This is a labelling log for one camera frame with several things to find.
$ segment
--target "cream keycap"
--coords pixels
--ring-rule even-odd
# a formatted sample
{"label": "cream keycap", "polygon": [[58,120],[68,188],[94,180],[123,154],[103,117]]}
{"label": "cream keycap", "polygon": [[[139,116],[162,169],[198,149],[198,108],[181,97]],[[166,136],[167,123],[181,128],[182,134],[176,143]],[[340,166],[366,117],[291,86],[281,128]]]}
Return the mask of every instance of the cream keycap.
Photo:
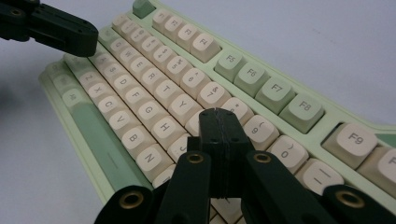
{"label": "cream keycap", "polygon": [[152,187],[156,189],[166,181],[170,180],[172,178],[173,172],[175,171],[175,167],[176,165],[172,164],[168,168],[166,168],[162,173],[157,175],[157,177],[155,177],[155,179],[152,181]]}
{"label": "cream keycap", "polygon": [[202,107],[198,105],[188,94],[180,94],[168,107],[169,113],[180,122],[186,125],[187,121]]}
{"label": "cream keycap", "polygon": [[145,41],[149,36],[151,36],[151,34],[147,30],[140,27],[130,34],[129,41],[134,48],[141,51],[143,41]]}
{"label": "cream keycap", "polygon": [[121,142],[134,160],[144,149],[156,144],[155,139],[142,125],[138,125],[126,132],[122,136]]}
{"label": "cream keycap", "polygon": [[181,56],[173,58],[168,65],[166,65],[165,74],[168,75],[177,85],[180,85],[181,78],[192,69],[189,61]]}
{"label": "cream keycap", "polygon": [[140,52],[134,47],[127,47],[122,52],[120,52],[119,60],[124,67],[129,67],[132,61],[134,61],[139,56],[142,56]]}
{"label": "cream keycap", "polygon": [[344,179],[332,167],[317,159],[309,159],[308,162],[296,174],[300,183],[322,195],[323,190],[332,185],[344,184]]}
{"label": "cream keycap", "polygon": [[154,65],[145,57],[136,58],[129,66],[129,71],[138,81],[142,79],[143,74]]}
{"label": "cream keycap", "polygon": [[98,105],[101,100],[109,95],[116,94],[107,82],[99,82],[88,89],[88,95]]}
{"label": "cream keycap", "polygon": [[199,136],[199,114],[201,114],[201,112],[204,111],[199,110],[198,112],[196,112],[190,119],[189,121],[187,121],[185,127],[187,129],[187,131],[192,135],[192,136]]}
{"label": "cream keycap", "polygon": [[144,149],[136,158],[136,164],[146,176],[149,182],[160,175],[173,161],[158,144]]}
{"label": "cream keycap", "polygon": [[396,148],[377,147],[358,172],[396,198]]}
{"label": "cream keycap", "polygon": [[143,87],[135,87],[125,94],[124,99],[125,103],[136,114],[140,106],[153,100],[153,97]]}
{"label": "cream keycap", "polygon": [[158,85],[154,92],[154,97],[167,109],[169,105],[182,93],[183,90],[175,82],[167,79]]}
{"label": "cream keycap", "polygon": [[227,221],[227,223],[235,223],[241,216],[241,199],[211,199],[213,207]]}
{"label": "cream keycap", "polygon": [[201,90],[198,95],[197,102],[205,109],[213,107],[221,107],[231,98],[231,94],[227,92],[219,83],[209,82]]}
{"label": "cream keycap", "polygon": [[120,14],[116,18],[114,18],[113,22],[111,22],[111,27],[117,31],[118,33],[120,32],[121,26],[129,21],[130,19],[125,15],[125,14]]}
{"label": "cream keycap", "polygon": [[152,61],[153,54],[155,50],[159,47],[163,46],[163,43],[155,36],[149,36],[145,41],[142,43],[142,54],[146,56],[150,61]]}
{"label": "cream keycap", "polygon": [[159,120],[168,116],[168,112],[157,101],[148,101],[137,110],[137,117],[148,130]]}
{"label": "cream keycap", "polygon": [[159,9],[152,18],[152,27],[163,34],[166,21],[172,14],[166,9]]}
{"label": "cream keycap", "polygon": [[160,69],[153,67],[143,74],[141,83],[151,94],[165,80],[169,79]]}
{"label": "cream keycap", "polygon": [[196,100],[198,93],[209,82],[207,74],[198,68],[192,68],[181,79],[180,87]]}
{"label": "cream keycap", "polygon": [[176,42],[178,31],[184,26],[184,21],[178,16],[171,16],[165,23],[163,34]]}
{"label": "cream keycap", "polygon": [[375,148],[374,133],[354,123],[344,123],[322,145],[352,169],[356,169]]}
{"label": "cream keycap", "polygon": [[191,54],[202,63],[207,63],[220,51],[220,45],[209,34],[200,34],[192,42]]}
{"label": "cream keycap", "polygon": [[181,135],[167,150],[166,152],[172,158],[174,162],[178,161],[178,158],[187,152],[187,139],[190,135],[185,133]]}
{"label": "cream keycap", "polygon": [[140,84],[130,74],[121,75],[113,82],[114,90],[121,96],[131,88],[138,86],[140,86]]}
{"label": "cream keycap", "polygon": [[221,108],[235,113],[241,125],[245,125],[251,117],[254,116],[253,111],[241,100],[236,97],[230,98]]}
{"label": "cream keycap", "polygon": [[130,129],[141,125],[139,119],[128,109],[120,110],[113,114],[108,123],[119,139]]}
{"label": "cream keycap", "polygon": [[184,25],[177,34],[176,43],[187,52],[190,52],[192,41],[200,34],[197,27],[192,24]]}
{"label": "cream keycap", "polygon": [[245,124],[244,131],[256,150],[267,149],[279,137],[279,131],[274,124],[261,115],[253,116]]}
{"label": "cream keycap", "polygon": [[309,158],[306,149],[286,135],[278,137],[268,151],[277,156],[292,174]]}
{"label": "cream keycap", "polygon": [[121,109],[125,109],[126,106],[118,95],[110,95],[99,102],[98,108],[105,119],[109,121],[112,114]]}
{"label": "cream keycap", "polygon": [[166,66],[169,62],[177,55],[175,52],[167,46],[161,46],[154,51],[153,63],[161,70],[165,71]]}
{"label": "cream keycap", "polygon": [[151,133],[163,148],[169,148],[186,130],[174,118],[167,116],[154,124]]}

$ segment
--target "white surface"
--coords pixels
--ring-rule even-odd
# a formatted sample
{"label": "white surface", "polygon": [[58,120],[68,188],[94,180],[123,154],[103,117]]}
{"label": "white surface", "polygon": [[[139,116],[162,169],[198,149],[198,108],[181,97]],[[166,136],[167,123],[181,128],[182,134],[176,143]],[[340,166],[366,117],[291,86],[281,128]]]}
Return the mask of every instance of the white surface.
{"label": "white surface", "polygon": [[[132,1],[42,1],[100,28]],[[396,124],[395,1],[164,0],[367,119]],[[0,39],[0,223],[93,223],[102,205],[37,81],[56,49]]]}

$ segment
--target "green keycap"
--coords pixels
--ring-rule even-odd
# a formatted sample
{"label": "green keycap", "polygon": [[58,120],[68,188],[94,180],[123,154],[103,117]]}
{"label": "green keycap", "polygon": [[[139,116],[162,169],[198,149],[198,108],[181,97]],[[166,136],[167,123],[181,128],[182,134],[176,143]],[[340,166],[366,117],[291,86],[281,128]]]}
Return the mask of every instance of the green keycap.
{"label": "green keycap", "polygon": [[270,78],[262,66],[247,63],[238,72],[233,84],[254,97],[262,85]]}
{"label": "green keycap", "polygon": [[295,95],[291,85],[276,77],[271,77],[257,92],[255,99],[276,114],[293,99]]}
{"label": "green keycap", "polygon": [[148,14],[155,10],[155,6],[148,0],[135,0],[132,6],[134,14],[140,18],[145,18]]}
{"label": "green keycap", "polygon": [[306,94],[298,94],[280,112],[280,117],[302,133],[308,131],[323,116],[322,105]]}
{"label": "green keycap", "polygon": [[95,105],[76,106],[72,116],[115,191],[130,185],[152,189]]}
{"label": "green keycap", "polygon": [[238,74],[245,63],[245,58],[241,53],[231,49],[224,49],[216,63],[215,71],[233,82],[236,74]]}

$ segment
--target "mechanical keyboard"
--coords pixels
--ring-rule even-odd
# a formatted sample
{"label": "mechanical keyboard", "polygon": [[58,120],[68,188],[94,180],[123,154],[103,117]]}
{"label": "mechanical keyboard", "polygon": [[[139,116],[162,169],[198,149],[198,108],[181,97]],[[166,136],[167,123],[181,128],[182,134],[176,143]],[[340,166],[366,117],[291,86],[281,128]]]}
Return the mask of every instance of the mechanical keyboard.
{"label": "mechanical keyboard", "polygon": [[[257,150],[321,194],[354,186],[396,214],[396,127],[374,125],[159,1],[138,1],[100,30],[94,56],[40,75],[105,203],[171,178],[206,108],[233,111]],[[212,200],[211,223],[244,223],[238,199]]]}

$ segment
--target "keycap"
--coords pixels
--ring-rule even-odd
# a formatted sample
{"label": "keycap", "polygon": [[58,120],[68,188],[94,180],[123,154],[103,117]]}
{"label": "keycap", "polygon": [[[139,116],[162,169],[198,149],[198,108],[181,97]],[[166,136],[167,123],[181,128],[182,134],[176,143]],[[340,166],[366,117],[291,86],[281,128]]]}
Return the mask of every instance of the keycap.
{"label": "keycap", "polygon": [[170,178],[172,178],[172,174],[175,171],[175,164],[170,165],[168,168],[166,168],[162,173],[157,175],[155,179],[152,181],[152,187],[155,189],[158,188],[160,185],[168,181]]}
{"label": "keycap", "polygon": [[142,43],[142,54],[145,55],[150,61],[153,60],[154,51],[157,50],[163,43],[155,36],[149,36]]}
{"label": "keycap", "polygon": [[140,27],[130,34],[129,42],[134,48],[141,51],[143,41],[145,41],[149,36],[151,36],[151,34],[146,29]]}
{"label": "keycap", "polygon": [[220,215],[215,215],[209,222],[210,224],[227,224]]}
{"label": "keycap", "polygon": [[75,88],[78,84],[74,78],[67,74],[57,76],[52,82],[60,94]]}
{"label": "keycap", "polygon": [[161,46],[153,54],[153,63],[161,70],[165,71],[169,62],[177,55],[167,46]]}
{"label": "keycap", "polygon": [[197,99],[201,89],[210,82],[210,78],[198,68],[190,69],[181,79],[180,87],[193,99]]}
{"label": "keycap", "polygon": [[191,116],[202,110],[202,107],[188,94],[182,93],[169,105],[168,110],[181,125],[185,125]]}
{"label": "keycap", "polygon": [[177,33],[176,43],[187,52],[191,51],[192,41],[200,34],[192,24],[185,24]]}
{"label": "keycap", "polygon": [[267,149],[279,137],[274,124],[261,115],[253,116],[244,125],[244,131],[256,150]]}
{"label": "keycap", "polygon": [[112,132],[94,105],[79,106],[73,110],[72,116],[86,143],[90,146],[90,151],[99,163],[104,165],[103,167],[95,167],[95,169],[103,170],[111,183],[112,189],[118,190],[132,184],[151,189],[151,184],[139,171],[134,160],[125,151],[120,140]]}
{"label": "keycap", "polygon": [[129,89],[139,86],[139,83],[130,74],[125,74],[117,77],[112,86],[118,94],[124,95]]}
{"label": "keycap", "polygon": [[124,38],[118,38],[116,40],[114,40],[111,45],[110,45],[110,49],[109,51],[113,54],[113,55],[118,55],[120,54],[120,52],[131,46]]}
{"label": "keycap", "polygon": [[190,135],[185,133],[181,135],[167,150],[166,152],[172,158],[174,162],[178,161],[178,158],[187,152],[187,138]]}
{"label": "keycap", "polygon": [[184,26],[184,21],[178,16],[171,16],[165,23],[163,34],[176,42],[178,31]]}
{"label": "keycap", "polygon": [[174,118],[166,116],[154,124],[151,133],[163,148],[169,148],[186,131]]}
{"label": "keycap", "polygon": [[254,97],[268,78],[270,77],[262,66],[256,63],[246,63],[239,70],[233,84]]}
{"label": "keycap", "polygon": [[81,87],[66,91],[62,94],[62,100],[69,111],[73,111],[78,105],[90,102],[90,98],[85,94],[85,92],[83,92]]}
{"label": "keycap", "polygon": [[277,158],[294,174],[307,160],[308,152],[294,139],[281,135],[268,148],[268,151]]}
{"label": "keycap", "polygon": [[97,71],[91,71],[80,76],[78,81],[84,90],[87,91],[93,84],[103,82],[105,79]]}
{"label": "keycap", "polygon": [[142,87],[135,87],[125,94],[124,99],[129,108],[131,108],[134,113],[137,113],[140,106],[149,100],[153,100],[153,97]]}
{"label": "keycap", "polygon": [[238,74],[245,63],[246,59],[239,51],[225,49],[221,53],[219,60],[216,63],[215,71],[230,82],[233,82],[236,74]]}
{"label": "keycap", "polygon": [[141,123],[129,109],[123,109],[113,114],[108,120],[108,124],[116,135],[119,138],[122,138],[122,135],[126,131],[140,125]]}
{"label": "keycap", "polygon": [[147,72],[154,65],[145,57],[136,58],[129,66],[129,72],[138,80],[142,79],[143,74]]}
{"label": "keycap", "polygon": [[145,18],[148,14],[155,10],[155,6],[150,1],[135,0],[132,6],[133,13],[140,19]]}
{"label": "keycap", "polygon": [[192,42],[191,54],[202,63],[207,63],[221,51],[218,42],[209,34],[200,34]]}
{"label": "keycap", "polygon": [[131,20],[126,21],[120,28],[120,35],[124,37],[129,43],[131,42],[131,33],[140,28],[140,26]]}
{"label": "keycap", "polygon": [[192,69],[192,65],[185,58],[176,56],[166,65],[165,74],[168,75],[177,85],[180,85],[181,78]]}
{"label": "keycap", "polygon": [[163,8],[158,9],[158,11],[152,17],[152,27],[163,34],[163,29],[166,21],[171,16],[171,13]]}
{"label": "keycap", "polygon": [[296,178],[306,188],[322,195],[326,187],[344,184],[344,179],[332,167],[317,159],[309,159]]}
{"label": "keycap", "polygon": [[211,199],[213,207],[227,221],[227,223],[235,223],[241,216],[241,199]]}
{"label": "keycap", "polygon": [[324,115],[322,105],[308,96],[300,93],[280,112],[279,116],[301,133],[308,131]]}
{"label": "keycap", "polygon": [[130,19],[125,14],[120,14],[114,18],[111,26],[115,31],[119,33],[121,26],[127,21],[130,21]]}
{"label": "keycap", "polygon": [[199,114],[204,111],[199,110],[198,112],[196,112],[190,119],[189,121],[187,121],[186,123],[186,130],[189,131],[189,133],[192,136],[199,136]]}
{"label": "keycap", "polygon": [[134,160],[136,160],[137,155],[139,155],[144,149],[156,144],[154,138],[142,125],[136,126],[126,132],[122,136],[121,142]]}
{"label": "keycap", "polygon": [[356,169],[376,144],[377,139],[372,132],[354,123],[344,123],[331,133],[322,146],[352,169]]}
{"label": "keycap", "polygon": [[136,164],[145,174],[146,178],[152,182],[155,177],[173,164],[172,160],[158,144],[154,144],[144,149],[136,158]]}
{"label": "keycap", "polygon": [[294,95],[295,92],[289,83],[270,77],[257,92],[255,99],[272,112],[279,114]]}
{"label": "keycap", "polygon": [[90,98],[93,100],[93,102],[98,105],[99,102],[105,97],[114,94],[114,91],[107,83],[100,82],[91,86],[88,89],[88,94],[90,95]]}
{"label": "keycap", "polygon": [[245,125],[246,122],[248,122],[248,120],[254,116],[253,111],[247,106],[247,104],[236,97],[230,98],[226,103],[224,103],[224,105],[221,106],[221,108],[235,113],[242,125]]}
{"label": "keycap", "polygon": [[145,127],[151,130],[155,123],[169,114],[157,101],[150,100],[139,107],[136,115]]}
{"label": "keycap", "polygon": [[198,94],[197,101],[205,109],[213,107],[221,107],[231,98],[222,86],[217,82],[207,83]]}
{"label": "keycap", "polygon": [[109,120],[113,113],[118,110],[125,109],[126,107],[120,97],[117,95],[110,95],[99,102],[98,108],[105,119]]}
{"label": "keycap", "polygon": [[167,109],[182,93],[183,90],[175,82],[167,79],[157,87],[154,92],[154,97]]}
{"label": "keycap", "polygon": [[160,69],[153,67],[143,74],[141,83],[146,90],[154,94],[155,89],[167,79],[169,78]]}
{"label": "keycap", "polygon": [[137,57],[141,56],[140,52],[133,47],[127,47],[120,53],[120,62],[125,67],[129,67],[130,63]]}
{"label": "keycap", "polygon": [[128,74],[125,68],[119,63],[111,63],[100,72],[105,75],[106,80],[110,83],[115,79],[116,75]]}
{"label": "keycap", "polygon": [[377,147],[358,172],[396,198],[396,148]]}

